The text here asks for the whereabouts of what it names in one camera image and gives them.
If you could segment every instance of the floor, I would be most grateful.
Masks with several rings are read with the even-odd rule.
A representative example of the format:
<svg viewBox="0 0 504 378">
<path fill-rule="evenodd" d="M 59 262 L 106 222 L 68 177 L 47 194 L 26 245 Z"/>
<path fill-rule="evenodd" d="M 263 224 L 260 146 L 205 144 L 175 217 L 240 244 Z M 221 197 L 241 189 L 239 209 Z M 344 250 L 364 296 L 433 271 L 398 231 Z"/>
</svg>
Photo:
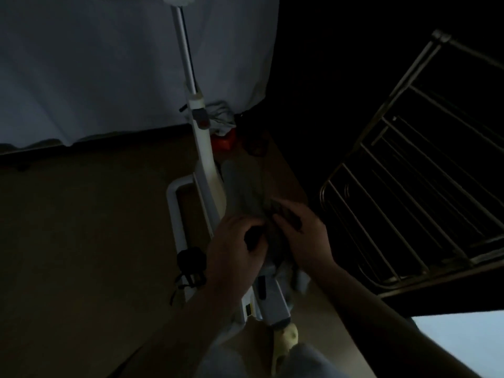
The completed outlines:
<svg viewBox="0 0 504 378">
<path fill-rule="evenodd" d="M 165 191 L 192 172 L 196 147 L 190 128 L 173 128 L 42 154 L 0 161 L 0 372 L 105 377 L 179 310 Z M 274 144 L 268 155 L 278 191 L 299 191 Z M 197 192 L 179 199 L 189 245 L 205 248 Z M 316 286 L 295 296 L 292 318 L 300 341 L 351 376 L 373 376 Z M 271 340 L 250 321 L 226 345 L 251 376 L 268 376 Z"/>
</svg>

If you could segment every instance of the wire rack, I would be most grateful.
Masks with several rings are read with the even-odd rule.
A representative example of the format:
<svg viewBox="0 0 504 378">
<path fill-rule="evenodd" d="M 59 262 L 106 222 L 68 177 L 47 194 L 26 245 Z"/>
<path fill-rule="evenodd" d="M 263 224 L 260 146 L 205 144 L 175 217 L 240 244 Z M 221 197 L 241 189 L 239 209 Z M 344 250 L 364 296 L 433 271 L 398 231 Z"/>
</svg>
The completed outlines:
<svg viewBox="0 0 504 378">
<path fill-rule="evenodd" d="M 435 31 L 324 183 L 322 207 L 375 286 L 419 287 L 504 258 L 503 70 Z"/>
</svg>

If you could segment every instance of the metal pole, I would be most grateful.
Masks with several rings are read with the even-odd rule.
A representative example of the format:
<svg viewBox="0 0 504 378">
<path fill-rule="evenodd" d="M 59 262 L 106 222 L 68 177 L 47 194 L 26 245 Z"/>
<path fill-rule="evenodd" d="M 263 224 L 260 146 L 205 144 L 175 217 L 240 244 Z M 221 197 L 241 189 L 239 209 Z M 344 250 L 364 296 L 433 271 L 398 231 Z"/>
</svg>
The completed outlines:
<svg viewBox="0 0 504 378">
<path fill-rule="evenodd" d="M 180 6 L 172 6 L 171 13 L 173 14 L 173 24 L 175 24 L 175 32 L 182 57 L 182 66 L 186 74 L 187 89 L 191 94 L 197 94 L 196 78 L 194 69 L 192 68 L 191 50 L 189 49 L 189 40 L 187 39 L 186 22 L 184 21 L 184 13 Z"/>
</svg>

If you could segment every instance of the person's right hand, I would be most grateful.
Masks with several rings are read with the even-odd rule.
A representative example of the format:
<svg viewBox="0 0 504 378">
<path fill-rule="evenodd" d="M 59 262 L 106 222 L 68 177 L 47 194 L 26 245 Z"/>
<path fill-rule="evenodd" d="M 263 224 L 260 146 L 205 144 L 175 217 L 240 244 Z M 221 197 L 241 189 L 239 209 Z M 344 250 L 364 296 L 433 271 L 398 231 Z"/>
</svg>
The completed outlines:
<svg viewBox="0 0 504 378">
<path fill-rule="evenodd" d="M 273 215 L 273 220 L 282 229 L 289 241 L 290 249 L 298 266 L 311 275 L 320 266 L 334 263 L 327 230 L 313 211 L 302 203 L 278 199 L 276 201 L 290 209 L 301 219 L 301 230 L 296 231 L 283 217 Z"/>
</svg>

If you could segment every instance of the white surface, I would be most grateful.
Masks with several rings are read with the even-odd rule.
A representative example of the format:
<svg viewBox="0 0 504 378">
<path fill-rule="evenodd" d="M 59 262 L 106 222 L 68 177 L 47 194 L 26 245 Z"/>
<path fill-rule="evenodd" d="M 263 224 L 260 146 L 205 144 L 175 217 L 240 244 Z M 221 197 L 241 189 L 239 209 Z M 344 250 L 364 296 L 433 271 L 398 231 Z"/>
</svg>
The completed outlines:
<svg viewBox="0 0 504 378">
<path fill-rule="evenodd" d="M 422 332 L 483 378 L 504 376 L 504 311 L 413 320 Z"/>
<path fill-rule="evenodd" d="M 196 0 L 184 9 L 205 100 L 240 113 L 264 97 L 279 0 Z M 183 69 L 161 0 L 2 0 L 0 143 L 71 145 L 185 123 Z"/>
</svg>

